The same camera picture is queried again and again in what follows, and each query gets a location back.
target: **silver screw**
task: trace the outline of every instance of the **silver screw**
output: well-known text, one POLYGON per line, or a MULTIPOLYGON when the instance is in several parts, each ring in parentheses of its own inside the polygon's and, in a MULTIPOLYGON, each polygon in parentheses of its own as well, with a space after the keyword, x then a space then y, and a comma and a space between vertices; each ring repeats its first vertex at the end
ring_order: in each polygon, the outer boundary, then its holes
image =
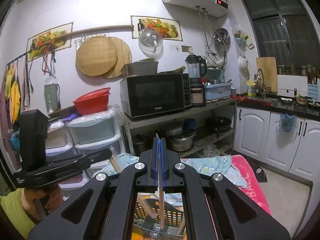
POLYGON ((176 163, 175 167, 178 170, 183 170, 185 168, 185 165, 183 163, 176 163))
POLYGON ((144 166, 145 166, 144 163, 136 163, 136 164, 134 165, 134 167, 135 167, 136 169, 138 169, 138 170, 143 169, 144 166))
POLYGON ((215 173, 213 175, 213 179, 216 180, 216 181, 220 181, 223 179, 223 175, 221 173, 215 173))
POLYGON ((96 175, 96 179, 99 180, 99 181, 103 181, 106 179, 106 175, 104 173, 99 173, 96 175))

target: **person's arm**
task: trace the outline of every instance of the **person's arm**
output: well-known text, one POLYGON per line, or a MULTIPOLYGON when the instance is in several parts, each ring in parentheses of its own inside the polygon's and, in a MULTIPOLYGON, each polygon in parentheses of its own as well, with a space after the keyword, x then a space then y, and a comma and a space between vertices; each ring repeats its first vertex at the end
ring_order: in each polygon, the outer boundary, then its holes
MULTIPOLYGON (((46 195, 42 190, 18 188, 9 195, 0 198, 0 204, 7 217, 18 230, 18 232, 27 239, 30 230, 36 225, 29 215, 35 220, 40 220, 40 215, 34 205, 35 199, 40 199, 46 195)), ((53 212, 63 202, 62 192, 59 187, 49 194, 49 200, 45 208, 49 213, 53 212)))

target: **black countertop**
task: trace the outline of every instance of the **black countertop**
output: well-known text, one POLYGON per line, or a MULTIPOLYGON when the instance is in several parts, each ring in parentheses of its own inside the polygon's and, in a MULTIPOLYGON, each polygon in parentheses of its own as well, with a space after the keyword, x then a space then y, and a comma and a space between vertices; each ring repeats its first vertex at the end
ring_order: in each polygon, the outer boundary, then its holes
POLYGON ((242 106, 242 107, 267 110, 267 111, 282 113, 282 114, 295 114, 296 116, 301 117, 301 118, 307 118, 307 119, 320 121, 320 111, 318 111, 318 109, 310 108, 307 106, 300 106, 295 102, 295 100, 294 100, 294 103, 291 104, 291 103, 284 103, 281 101, 281 99, 279 99, 272 106, 253 104, 253 103, 249 103, 249 102, 245 102, 245 101, 238 102, 237 105, 242 106))

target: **microwave door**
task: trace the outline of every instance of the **microwave door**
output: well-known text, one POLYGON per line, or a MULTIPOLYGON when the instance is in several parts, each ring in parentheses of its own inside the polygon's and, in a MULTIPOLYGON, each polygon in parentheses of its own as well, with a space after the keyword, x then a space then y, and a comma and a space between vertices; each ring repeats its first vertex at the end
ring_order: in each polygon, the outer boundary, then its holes
POLYGON ((181 74, 135 76, 128 90, 132 117, 184 108, 181 74))

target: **pink towel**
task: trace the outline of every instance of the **pink towel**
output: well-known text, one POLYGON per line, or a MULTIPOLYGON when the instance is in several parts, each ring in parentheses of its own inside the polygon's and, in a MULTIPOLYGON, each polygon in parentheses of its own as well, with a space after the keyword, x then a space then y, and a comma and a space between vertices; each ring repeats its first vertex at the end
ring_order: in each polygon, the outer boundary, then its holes
POLYGON ((247 160, 241 155, 233 155, 232 164, 239 169, 242 177, 244 177, 248 184, 248 188, 238 188, 241 189, 242 192, 250 197, 261 208, 263 208, 264 211, 272 216, 266 197, 264 196, 256 176, 254 175, 253 170, 247 160))

